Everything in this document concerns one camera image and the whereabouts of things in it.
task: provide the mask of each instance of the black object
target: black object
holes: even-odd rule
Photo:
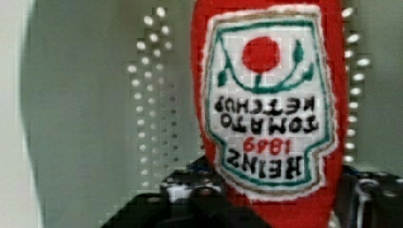
[[[335,212],[342,228],[403,227],[403,180],[344,166]],[[223,180],[205,157],[176,170],[160,194],[142,194],[102,228],[270,228],[248,207],[225,198]]]
[[[342,228],[403,227],[403,179],[345,166],[335,212]]]

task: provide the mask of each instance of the knitted ketchup bottle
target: knitted ketchup bottle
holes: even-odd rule
[[[347,129],[339,0],[197,0],[195,105],[206,157],[275,228],[324,228]]]

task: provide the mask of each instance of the green leaf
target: green leaf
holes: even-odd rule
[[[296,48],[294,49],[293,58],[294,62],[300,63],[303,60],[304,51],[302,48],[302,44],[299,40],[296,41]]]
[[[313,77],[314,77],[314,64],[311,64],[311,65],[309,66],[308,71],[306,71],[306,72],[303,73],[302,78],[303,78],[305,81],[311,81]]]
[[[219,73],[219,87],[225,86],[226,82],[228,81],[228,76],[225,72],[226,69],[222,70]]]

